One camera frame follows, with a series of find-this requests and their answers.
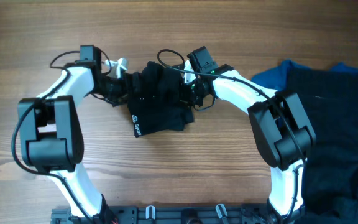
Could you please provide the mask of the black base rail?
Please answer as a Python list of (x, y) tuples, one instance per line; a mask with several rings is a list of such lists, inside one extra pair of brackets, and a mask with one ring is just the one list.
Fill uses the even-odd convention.
[(280, 217), (264, 204), (242, 204), (240, 206), (200, 207), (148, 207), (115, 206), (110, 210), (124, 224), (181, 224), (188, 218), (198, 218), (202, 223), (285, 223), (285, 216)]

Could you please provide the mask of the black t-shirt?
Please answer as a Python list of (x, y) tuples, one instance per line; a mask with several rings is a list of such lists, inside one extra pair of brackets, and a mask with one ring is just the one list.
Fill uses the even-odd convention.
[(140, 88), (127, 102), (135, 137), (164, 130), (182, 131), (195, 121), (191, 108), (180, 101), (180, 72), (149, 61), (132, 77)]

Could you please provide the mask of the blue garment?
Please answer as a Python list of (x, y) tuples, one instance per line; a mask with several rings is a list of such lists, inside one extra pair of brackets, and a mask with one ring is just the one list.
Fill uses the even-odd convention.
[[(281, 91), (287, 87), (288, 72), (293, 68), (311, 70), (311, 68), (307, 67), (306, 65), (302, 65), (296, 63), (293, 60), (286, 59), (277, 67), (254, 75), (251, 81), (260, 86)], [(335, 63), (330, 69), (328, 69), (328, 71), (350, 73), (355, 75), (358, 74), (358, 68), (346, 65), (344, 62)]]

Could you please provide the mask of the dark clothes pile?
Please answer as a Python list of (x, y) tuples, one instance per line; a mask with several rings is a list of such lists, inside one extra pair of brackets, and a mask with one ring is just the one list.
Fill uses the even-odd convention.
[(303, 174), (306, 214), (298, 223), (358, 223), (358, 73), (293, 68), (298, 93), (316, 133)]

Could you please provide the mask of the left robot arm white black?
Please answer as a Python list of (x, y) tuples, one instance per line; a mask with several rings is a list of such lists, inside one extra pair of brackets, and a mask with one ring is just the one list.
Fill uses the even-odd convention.
[[(73, 223), (118, 223), (82, 163), (85, 150), (77, 107), (89, 94), (106, 94), (103, 84), (120, 83), (126, 60), (78, 60), (60, 67), (59, 79), (35, 98), (20, 100), (11, 151), (25, 171), (48, 177), (70, 205)], [(101, 66), (108, 67), (103, 73)]]

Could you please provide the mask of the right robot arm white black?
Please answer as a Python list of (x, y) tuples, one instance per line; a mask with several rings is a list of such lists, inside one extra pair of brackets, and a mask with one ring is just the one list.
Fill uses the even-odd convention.
[(193, 63), (180, 66), (193, 96), (213, 95), (228, 101), (248, 117), (262, 159), (270, 166), (268, 212), (279, 223), (291, 222), (305, 210), (301, 196), (303, 171), (316, 134), (299, 96), (258, 85), (228, 65), (208, 65), (196, 72)]

